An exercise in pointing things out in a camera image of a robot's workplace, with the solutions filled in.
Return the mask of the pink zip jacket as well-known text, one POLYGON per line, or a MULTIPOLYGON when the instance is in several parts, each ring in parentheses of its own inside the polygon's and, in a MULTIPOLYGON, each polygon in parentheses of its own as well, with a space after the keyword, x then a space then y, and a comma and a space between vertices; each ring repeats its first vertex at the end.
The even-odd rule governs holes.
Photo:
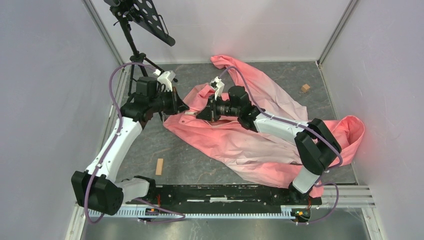
MULTIPOLYGON (((295 101, 264 72, 228 55, 211 57, 218 69, 228 69, 233 82, 248 86, 259 106, 276 116, 306 121, 307 109, 295 101)), ((185 113, 171 115, 164 127, 183 141, 216 159, 241 178, 269 187, 287 188, 302 168, 297 148, 276 136, 243 128, 235 117, 223 116, 217 122, 197 119, 214 90, 196 85, 184 98, 185 113)))

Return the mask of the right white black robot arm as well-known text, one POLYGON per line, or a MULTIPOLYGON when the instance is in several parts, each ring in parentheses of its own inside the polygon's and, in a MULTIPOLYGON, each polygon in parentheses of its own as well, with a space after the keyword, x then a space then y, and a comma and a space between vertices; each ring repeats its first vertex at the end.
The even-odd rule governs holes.
POLYGON ((309 198, 313 186, 331 163, 342 159, 342 148, 323 120, 295 121, 272 115, 249 97, 243 86, 233 86, 228 99, 210 95, 205 107, 195 114, 197 119, 216 122, 222 116, 236 117, 247 130, 270 134, 296 146, 302 167, 288 186, 289 199, 302 204, 309 198))

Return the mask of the black perforated music stand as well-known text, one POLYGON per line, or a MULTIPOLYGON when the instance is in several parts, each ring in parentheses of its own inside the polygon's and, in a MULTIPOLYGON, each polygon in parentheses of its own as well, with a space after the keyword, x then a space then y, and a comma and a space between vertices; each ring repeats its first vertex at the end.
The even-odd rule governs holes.
POLYGON ((139 63, 138 67, 144 77, 148 76, 146 67, 143 63, 148 63, 153 69, 153 74, 157 77, 163 75, 166 71, 148 59, 146 54, 138 51, 134 39, 131 35, 131 22, 145 29, 147 32, 157 37, 168 46, 172 47, 176 41, 169 35, 169 31, 163 23, 163 17, 158 14, 153 1, 151 0, 105 0, 109 5, 110 12, 117 19, 126 41, 128 42, 132 55, 129 60, 133 63, 139 63))

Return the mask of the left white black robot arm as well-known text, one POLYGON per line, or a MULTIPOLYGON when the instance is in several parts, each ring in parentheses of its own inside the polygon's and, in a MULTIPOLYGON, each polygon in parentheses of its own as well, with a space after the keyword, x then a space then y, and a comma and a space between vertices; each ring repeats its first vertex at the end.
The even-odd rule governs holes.
POLYGON ((119 108, 116 124, 105 145, 85 171, 75 171, 71 184, 79 206, 101 215, 115 215, 122 204, 139 198, 145 204, 157 198, 152 178, 134 176, 117 182, 119 168, 131 145, 155 113, 177 115, 189 107, 172 85, 172 77, 140 77, 135 92, 119 108))

